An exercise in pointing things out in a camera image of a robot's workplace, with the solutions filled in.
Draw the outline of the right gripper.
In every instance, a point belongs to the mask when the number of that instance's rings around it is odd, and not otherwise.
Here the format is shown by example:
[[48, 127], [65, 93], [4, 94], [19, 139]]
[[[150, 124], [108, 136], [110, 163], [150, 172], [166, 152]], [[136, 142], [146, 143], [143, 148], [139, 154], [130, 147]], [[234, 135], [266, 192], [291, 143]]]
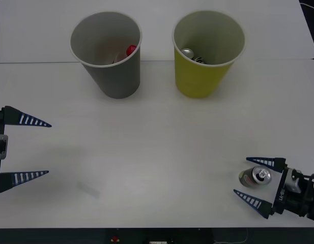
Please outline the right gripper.
[[282, 175], [273, 204], [233, 189], [241, 200], [265, 219], [268, 219], [270, 215], [282, 214], [285, 210], [298, 216], [307, 215], [308, 206], [304, 199], [307, 180], [300, 170], [289, 168], [285, 158], [247, 157], [246, 160], [266, 166]]

